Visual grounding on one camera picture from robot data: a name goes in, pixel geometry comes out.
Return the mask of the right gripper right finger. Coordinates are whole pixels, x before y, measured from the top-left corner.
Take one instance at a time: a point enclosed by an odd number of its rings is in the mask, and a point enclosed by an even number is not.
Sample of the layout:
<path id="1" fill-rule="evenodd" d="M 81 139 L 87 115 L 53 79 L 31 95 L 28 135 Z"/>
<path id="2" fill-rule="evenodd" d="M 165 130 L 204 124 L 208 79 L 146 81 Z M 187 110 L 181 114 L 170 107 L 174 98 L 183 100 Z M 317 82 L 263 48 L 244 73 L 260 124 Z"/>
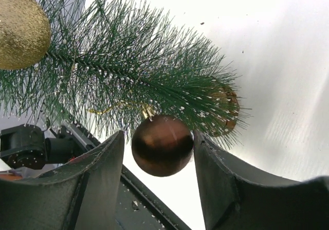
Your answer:
<path id="1" fill-rule="evenodd" d="M 276 176 L 198 131 L 194 161 L 206 229 L 328 229 L 328 177 Z"/>

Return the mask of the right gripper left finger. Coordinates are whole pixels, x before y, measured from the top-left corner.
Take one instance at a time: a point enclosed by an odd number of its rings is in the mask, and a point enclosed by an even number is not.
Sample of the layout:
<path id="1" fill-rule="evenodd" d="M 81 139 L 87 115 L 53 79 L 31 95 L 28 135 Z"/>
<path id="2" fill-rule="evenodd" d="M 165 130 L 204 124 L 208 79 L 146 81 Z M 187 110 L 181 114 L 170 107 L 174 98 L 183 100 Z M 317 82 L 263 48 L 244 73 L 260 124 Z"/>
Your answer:
<path id="1" fill-rule="evenodd" d="M 1 180 L 1 229 L 117 229 L 124 134 L 37 178 Z"/>

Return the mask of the brown bauble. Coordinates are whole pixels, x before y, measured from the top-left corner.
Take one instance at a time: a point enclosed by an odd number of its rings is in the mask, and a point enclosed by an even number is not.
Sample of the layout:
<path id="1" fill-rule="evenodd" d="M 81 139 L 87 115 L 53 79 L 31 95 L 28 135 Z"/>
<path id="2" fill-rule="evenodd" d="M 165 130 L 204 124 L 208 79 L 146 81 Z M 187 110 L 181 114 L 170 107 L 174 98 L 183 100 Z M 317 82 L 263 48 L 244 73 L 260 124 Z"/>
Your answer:
<path id="1" fill-rule="evenodd" d="M 158 111 L 150 103 L 137 100 L 119 100 L 87 110 L 98 117 L 115 116 L 116 110 L 129 114 L 128 118 L 119 117 L 118 122 L 128 138 L 135 163 L 149 175 L 172 176 L 191 159 L 191 130 L 175 113 Z"/>

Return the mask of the small green christmas tree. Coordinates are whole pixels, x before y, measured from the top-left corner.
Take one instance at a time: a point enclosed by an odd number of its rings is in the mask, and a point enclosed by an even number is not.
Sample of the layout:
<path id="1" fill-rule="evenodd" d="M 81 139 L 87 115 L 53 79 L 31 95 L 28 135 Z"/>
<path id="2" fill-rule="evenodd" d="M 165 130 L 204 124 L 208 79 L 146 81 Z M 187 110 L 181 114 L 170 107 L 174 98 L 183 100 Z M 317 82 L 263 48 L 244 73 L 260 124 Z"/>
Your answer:
<path id="1" fill-rule="evenodd" d="M 88 107 L 119 100 L 175 113 L 222 147 L 238 143 L 245 114 L 234 100 L 236 74 L 205 36 L 172 24 L 162 10 L 135 0 L 35 0 L 48 17 L 51 41 L 35 65 L 1 69 L 1 118 L 53 126 L 81 123 L 93 134 L 121 129 L 115 116 Z"/>

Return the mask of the gold bauble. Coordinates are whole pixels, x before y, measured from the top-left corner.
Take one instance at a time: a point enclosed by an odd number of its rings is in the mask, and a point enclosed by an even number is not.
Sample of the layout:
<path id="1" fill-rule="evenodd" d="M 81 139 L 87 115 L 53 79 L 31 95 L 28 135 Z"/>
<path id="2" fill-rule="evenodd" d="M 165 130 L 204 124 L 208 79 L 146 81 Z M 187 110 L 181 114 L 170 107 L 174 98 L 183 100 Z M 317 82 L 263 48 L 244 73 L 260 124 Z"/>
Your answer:
<path id="1" fill-rule="evenodd" d="M 35 0 L 1 0 L 1 69 L 35 65 L 50 41 L 48 17 Z"/>

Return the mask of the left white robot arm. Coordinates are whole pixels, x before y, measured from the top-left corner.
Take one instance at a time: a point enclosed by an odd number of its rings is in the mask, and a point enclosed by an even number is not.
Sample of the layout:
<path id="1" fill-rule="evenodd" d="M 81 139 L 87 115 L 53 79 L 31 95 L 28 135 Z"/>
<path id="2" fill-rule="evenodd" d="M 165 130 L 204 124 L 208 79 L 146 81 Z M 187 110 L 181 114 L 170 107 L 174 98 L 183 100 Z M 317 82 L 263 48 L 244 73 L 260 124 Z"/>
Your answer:
<path id="1" fill-rule="evenodd" d="M 12 169 L 40 170 L 46 164 L 65 164 L 79 152 L 80 147 L 71 135 L 45 137 L 45 132 L 34 125 L 1 130 L 1 160 Z"/>

